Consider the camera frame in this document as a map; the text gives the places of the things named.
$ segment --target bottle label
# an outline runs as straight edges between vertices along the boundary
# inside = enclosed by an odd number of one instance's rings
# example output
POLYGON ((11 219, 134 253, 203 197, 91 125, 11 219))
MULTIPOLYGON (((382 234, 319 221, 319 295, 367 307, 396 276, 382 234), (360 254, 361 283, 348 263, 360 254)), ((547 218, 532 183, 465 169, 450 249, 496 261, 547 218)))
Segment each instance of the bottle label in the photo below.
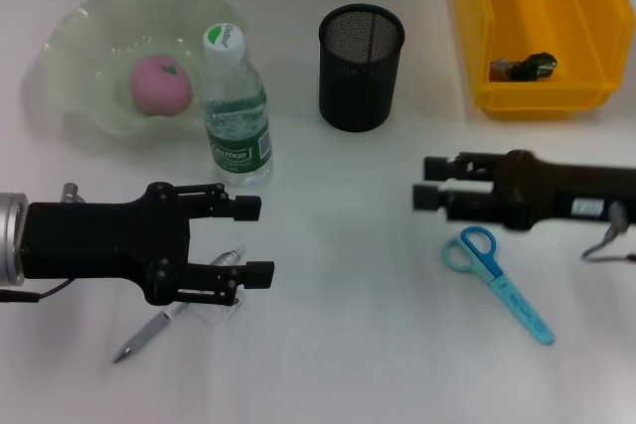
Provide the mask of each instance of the bottle label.
POLYGON ((209 135, 212 156, 221 169, 244 174, 256 171, 271 156, 269 124, 249 138, 233 140, 209 135))

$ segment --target black mesh pencil holder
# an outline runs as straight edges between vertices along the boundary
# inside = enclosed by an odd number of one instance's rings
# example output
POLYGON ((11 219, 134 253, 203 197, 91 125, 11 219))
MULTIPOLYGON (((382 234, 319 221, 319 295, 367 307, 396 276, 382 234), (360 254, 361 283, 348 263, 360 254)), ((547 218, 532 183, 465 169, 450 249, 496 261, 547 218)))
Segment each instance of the black mesh pencil holder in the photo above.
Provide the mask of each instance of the black mesh pencil holder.
POLYGON ((332 126, 362 132, 389 117, 404 27, 386 9, 346 5, 320 24, 320 112, 332 126))

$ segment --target white table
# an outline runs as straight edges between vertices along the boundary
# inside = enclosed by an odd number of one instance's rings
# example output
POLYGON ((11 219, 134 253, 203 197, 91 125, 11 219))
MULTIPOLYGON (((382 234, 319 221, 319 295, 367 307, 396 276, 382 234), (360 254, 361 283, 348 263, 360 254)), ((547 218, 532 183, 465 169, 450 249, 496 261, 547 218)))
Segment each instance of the white table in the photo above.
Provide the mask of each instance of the white table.
MULTIPOLYGON (((81 1, 0 0, 0 190, 57 201, 73 181, 88 201, 125 202, 153 181, 215 181, 203 133, 113 142, 45 120, 31 65, 81 1)), ((578 259, 604 225, 491 227, 499 263, 556 333, 545 348, 476 277, 442 266, 443 241, 466 224, 411 210, 426 155, 527 148, 551 161, 636 167, 636 51, 622 91, 598 113, 497 123, 467 94, 451 0, 228 1, 251 25, 275 170, 247 190, 263 197, 261 221, 193 222, 191 259, 244 242, 248 259, 275 260, 272 288, 249 291, 226 323, 186 314, 119 365, 113 354, 156 312, 136 285, 84 280, 40 305, 3 304, 0 420, 636 422, 636 268, 578 259), (328 126, 317 107, 318 25, 351 2, 387 7, 406 28, 391 117, 358 135, 328 126)))

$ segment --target yellow storage box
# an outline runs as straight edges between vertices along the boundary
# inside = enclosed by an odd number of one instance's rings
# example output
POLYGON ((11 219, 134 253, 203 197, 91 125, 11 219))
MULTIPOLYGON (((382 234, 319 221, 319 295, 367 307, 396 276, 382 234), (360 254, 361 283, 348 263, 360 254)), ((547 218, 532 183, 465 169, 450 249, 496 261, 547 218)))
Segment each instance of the yellow storage box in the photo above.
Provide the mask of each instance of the yellow storage box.
POLYGON ((508 118, 551 118, 603 104, 620 87, 634 30, 628 0, 455 0, 475 104, 508 118), (490 63, 548 52, 550 79, 492 82, 490 63))

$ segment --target green glass bowl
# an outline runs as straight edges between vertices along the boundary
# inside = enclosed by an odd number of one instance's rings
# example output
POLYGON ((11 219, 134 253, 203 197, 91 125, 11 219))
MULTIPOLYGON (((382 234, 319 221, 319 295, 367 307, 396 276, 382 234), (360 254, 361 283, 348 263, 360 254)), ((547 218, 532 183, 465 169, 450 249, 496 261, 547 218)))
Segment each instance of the green glass bowl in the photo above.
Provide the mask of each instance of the green glass bowl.
POLYGON ((118 136, 158 121, 200 126, 202 39, 219 22, 246 29, 222 0, 86 0, 62 19, 40 53, 48 102, 60 113, 85 114, 118 136), (150 116, 132 102, 130 74, 152 54, 173 57, 190 77, 192 102, 177 115, 150 116))

